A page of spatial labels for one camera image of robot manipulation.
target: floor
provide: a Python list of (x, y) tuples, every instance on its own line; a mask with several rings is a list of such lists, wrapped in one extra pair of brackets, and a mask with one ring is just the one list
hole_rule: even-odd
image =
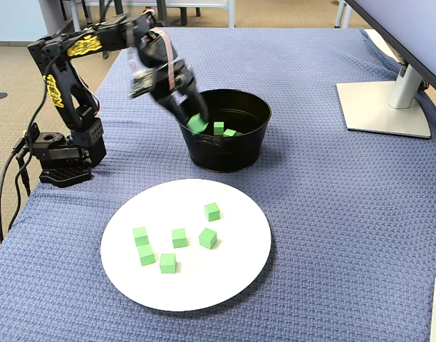
[[(237, 0), (237, 27), (333, 27), (337, 1), (330, 0), (272, 0), (270, 6), (263, 0)], [(144, 8), (132, 7), (132, 13), (140, 13)], [(202, 9), (200, 17), (195, 16), (194, 9), (188, 9), (188, 26), (227, 27), (227, 12), (222, 9)], [(180, 24), (180, 10), (168, 9), (170, 25)], [(98, 18), (98, 9), (93, 8), (94, 19)], [(357, 14), (353, 15), (351, 27), (370, 28)], [(117, 52), (111, 53), (109, 59), (103, 60), (100, 54), (75, 60), (76, 68), (92, 91), (97, 90)], [(12, 146), (26, 129), (28, 122), (43, 94), (43, 81), (37, 67), (24, 47), (0, 46), (0, 92), (8, 97), (0, 100), (0, 175), (1, 169), (11, 152)], [(429, 95), (435, 101), (435, 91)], [(47, 102), (39, 113), (36, 122), (42, 131), (59, 131), (66, 133), (66, 128), (55, 108)], [(14, 175), (18, 168), (16, 162), (6, 175), (4, 185), (2, 213), (5, 233), (16, 208), (16, 191)], [(37, 161), (28, 167), (31, 187), (38, 182), (41, 171)], [(22, 206), (26, 193), (22, 187)]]

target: black bucket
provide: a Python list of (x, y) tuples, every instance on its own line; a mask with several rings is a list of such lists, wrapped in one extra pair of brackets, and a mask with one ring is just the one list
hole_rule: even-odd
[[(250, 93), (218, 89), (201, 93), (209, 108), (209, 125), (193, 135), (180, 124), (191, 159), (197, 166), (215, 172), (243, 170), (259, 157), (262, 140), (271, 117), (269, 105)], [(189, 100), (181, 107), (192, 117), (197, 114)], [(233, 137), (213, 135), (213, 123), (224, 122), (224, 129), (237, 131)]]

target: yellow label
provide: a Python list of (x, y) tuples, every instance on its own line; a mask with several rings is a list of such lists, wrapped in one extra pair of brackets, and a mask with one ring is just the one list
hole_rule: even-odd
[(63, 108), (64, 104), (63, 101), (61, 100), (61, 93), (56, 87), (55, 78), (53, 78), (52, 75), (47, 75), (47, 78), (45, 76), (43, 78), (47, 82), (47, 91), (48, 94), (50, 95), (50, 99), (52, 100), (53, 104), (56, 107)]
[(98, 40), (97, 36), (85, 36), (83, 39), (76, 41), (74, 45), (72, 45), (68, 49), (68, 56), (81, 56), (85, 55), (90, 51), (96, 51), (102, 48), (101, 42)]

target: monitor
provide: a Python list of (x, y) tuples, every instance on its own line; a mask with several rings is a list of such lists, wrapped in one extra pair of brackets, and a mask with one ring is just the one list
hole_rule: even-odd
[(409, 64), (394, 82), (337, 85), (350, 130), (429, 138), (414, 99), (424, 78), (436, 89), (436, 0), (346, 0)]

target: bucket rim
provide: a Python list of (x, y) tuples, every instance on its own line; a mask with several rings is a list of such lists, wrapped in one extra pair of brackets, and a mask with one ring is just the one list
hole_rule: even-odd
[[(197, 133), (197, 134), (195, 134), (194, 136), (201, 136), (201, 135), (202, 135), (202, 136), (204, 136), (204, 137), (220, 137), (220, 138), (224, 138), (224, 139), (228, 139), (228, 138), (238, 138), (238, 137), (243, 137), (244, 135), (252, 134), (252, 133), (256, 132), (257, 130), (260, 130), (262, 127), (268, 125), (268, 123), (269, 123), (269, 121), (270, 121), (270, 119), (271, 119), (271, 117), (272, 117), (272, 108), (270, 107), (270, 105), (269, 105), (269, 104), (268, 104), (264, 99), (260, 98), (258, 95), (254, 95), (254, 94), (249, 93), (249, 92), (247, 92), (247, 91), (243, 91), (243, 90), (239, 90), (239, 89), (227, 89), (227, 88), (209, 89), (209, 90), (201, 91), (200, 94), (203, 94), (203, 93), (209, 93), (209, 92), (212, 92), (212, 91), (218, 91), (218, 90), (227, 90), (227, 91), (232, 91), (232, 92), (236, 92), (236, 93), (244, 93), (244, 94), (247, 94), (247, 95), (250, 95), (250, 96), (254, 96), (255, 98), (258, 98), (258, 99), (261, 100), (261, 101), (262, 101), (262, 102), (267, 106), (267, 108), (269, 109), (269, 116), (268, 116), (267, 120), (264, 121), (264, 123), (261, 124), (261, 125), (260, 125), (256, 130), (252, 130), (251, 132), (247, 132), (247, 133), (242, 133), (241, 135), (234, 136), (234, 137), (224, 137), (223, 135), (207, 135), (207, 134), (202, 134), (202, 133)], [(191, 131), (188, 127), (186, 127), (185, 125), (183, 125), (183, 124), (182, 124), (182, 123), (177, 119), (177, 117), (175, 117), (175, 120), (177, 120), (178, 124), (179, 124), (181, 127), (183, 127), (183, 128), (184, 128), (185, 130), (187, 130), (188, 132), (192, 133), (192, 131)]]

